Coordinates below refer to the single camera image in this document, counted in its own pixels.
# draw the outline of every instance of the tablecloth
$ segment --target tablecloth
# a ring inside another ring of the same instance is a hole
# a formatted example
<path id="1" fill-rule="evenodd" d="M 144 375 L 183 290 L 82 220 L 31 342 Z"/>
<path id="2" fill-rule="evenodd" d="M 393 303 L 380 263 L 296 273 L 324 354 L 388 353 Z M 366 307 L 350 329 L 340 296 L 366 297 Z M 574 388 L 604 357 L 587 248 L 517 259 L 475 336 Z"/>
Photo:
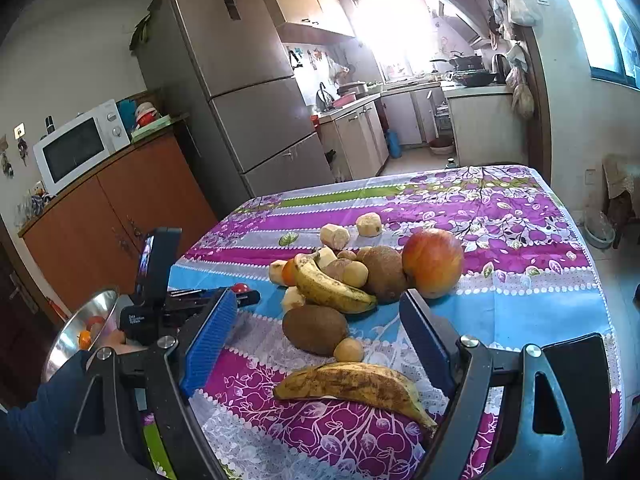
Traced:
<path id="1" fill-rule="evenodd" d="M 385 229 L 358 236 L 356 218 L 375 212 Z M 320 246 L 319 230 L 348 228 L 349 248 L 401 250 L 424 227 L 449 230 L 465 250 L 463 275 L 429 301 L 459 333 L 492 348 L 519 351 L 587 333 L 603 335 L 611 387 L 610 454 L 622 438 L 623 383 L 615 332 L 593 260 L 567 210 L 535 170 L 466 167 L 294 190 L 249 200 L 172 267 L 170 288 L 247 283 L 258 305 L 243 309 L 206 386 L 190 399 L 209 444 L 231 476 L 252 480 L 410 478 L 424 454 L 417 424 L 355 402 L 281 402 L 271 389 L 288 372 L 327 362 L 294 348 L 282 333 L 284 289 L 268 265 Z M 398 316 L 398 304 L 349 319 L 365 361 L 415 381 L 439 422 L 448 399 L 433 388 Z M 482 471 L 494 435 L 501 389 L 492 388 L 463 478 Z"/>

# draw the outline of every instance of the microwave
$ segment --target microwave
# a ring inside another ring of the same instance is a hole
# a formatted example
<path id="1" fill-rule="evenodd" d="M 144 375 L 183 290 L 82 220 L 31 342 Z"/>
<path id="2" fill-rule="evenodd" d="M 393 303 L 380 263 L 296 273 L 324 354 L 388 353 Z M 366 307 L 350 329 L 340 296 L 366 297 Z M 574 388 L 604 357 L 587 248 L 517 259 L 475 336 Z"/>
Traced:
<path id="1" fill-rule="evenodd" d="M 33 147 L 47 193 L 57 194 L 105 158 L 130 144 L 116 101 L 78 115 Z"/>

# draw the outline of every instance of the metal bolt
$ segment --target metal bolt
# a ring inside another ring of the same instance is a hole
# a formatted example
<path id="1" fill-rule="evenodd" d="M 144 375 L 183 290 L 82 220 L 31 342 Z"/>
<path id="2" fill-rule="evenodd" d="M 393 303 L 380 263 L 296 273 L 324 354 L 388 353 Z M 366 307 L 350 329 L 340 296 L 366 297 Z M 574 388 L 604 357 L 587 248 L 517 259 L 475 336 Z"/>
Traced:
<path id="1" fill-rule="evenodd" d="M 175 337 L 172 335 L 163 335 L 158 339 L 158 346 L 164 350 L 175 345 Z"/>
<path id="2" fill-rule="evenodd" d="M 531 357 L 540 357 L 542 355 L 542 350 L 536 345 L 527 345 L 525 350 Z"/>
<path id="3" fill-rule="evenodd" d="M 113 350 L 111 350 L 111 348 L 109 348 L 108 346 L 103 346 L 97 351 L 95 356 L 100 359 L 100 361 L 106 361 L 109 357 L 111 357 L 111 354 L 113 354 Z"/>
<path id="4" fill-rule="evenodd" d="M 460 342 L 462 343 L 462 346 L 466 346 L 467 348 L 475 348 L 480 344 L 478 339 L 476 339 L 472 335 L 463 335 L 460 338 Z"/>

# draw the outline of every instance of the banana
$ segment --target banana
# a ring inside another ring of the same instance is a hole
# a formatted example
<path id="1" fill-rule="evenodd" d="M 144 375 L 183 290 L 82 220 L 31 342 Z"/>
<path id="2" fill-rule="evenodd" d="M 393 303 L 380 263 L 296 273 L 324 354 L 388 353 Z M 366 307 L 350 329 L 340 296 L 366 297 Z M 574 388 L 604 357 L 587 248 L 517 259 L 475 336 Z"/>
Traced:
<path id="1" fill-rule="evenodd" d="M 332 396 L 402 413 L 427 430 L 436 423 L 427 414 L 415 385 L 400 372 L 366 363 L 329 363 L 289 374 L 273 389 L 280 400 Z"/>
<path id="2" fill-rule="evenodd" d="M 378 304 L 375 296 L 327 276 L 308 254 L 294 258 L 296 286 L 307 303 L 330 306 L 344 314 L 359 314 Z"/>

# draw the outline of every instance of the gray refrigerator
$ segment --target gray refrigerator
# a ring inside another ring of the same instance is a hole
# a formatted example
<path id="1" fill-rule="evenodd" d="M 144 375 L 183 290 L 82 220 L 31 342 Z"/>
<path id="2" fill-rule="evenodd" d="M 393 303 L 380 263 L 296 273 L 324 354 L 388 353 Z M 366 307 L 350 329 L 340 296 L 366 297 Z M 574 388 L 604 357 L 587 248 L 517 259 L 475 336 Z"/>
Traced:
<path id="1" fill-rule="evenodd" d="M 332 183 L 263 0 L 161 0 L 136 48 L 166 112 L 188 112 L 183 153 L 219 218 L 251 197 Z"/>

